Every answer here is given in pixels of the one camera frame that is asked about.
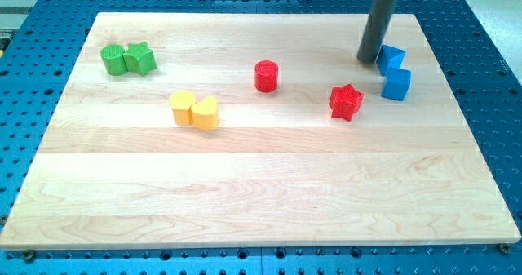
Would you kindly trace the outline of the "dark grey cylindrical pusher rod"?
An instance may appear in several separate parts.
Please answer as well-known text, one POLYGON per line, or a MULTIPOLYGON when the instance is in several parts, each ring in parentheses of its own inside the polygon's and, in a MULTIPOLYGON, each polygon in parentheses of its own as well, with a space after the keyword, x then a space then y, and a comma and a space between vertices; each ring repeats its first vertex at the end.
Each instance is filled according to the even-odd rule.
POLYGON ((373 1, 357 52, 360 62, 370 64, 376 61, 397 1, 373 1))

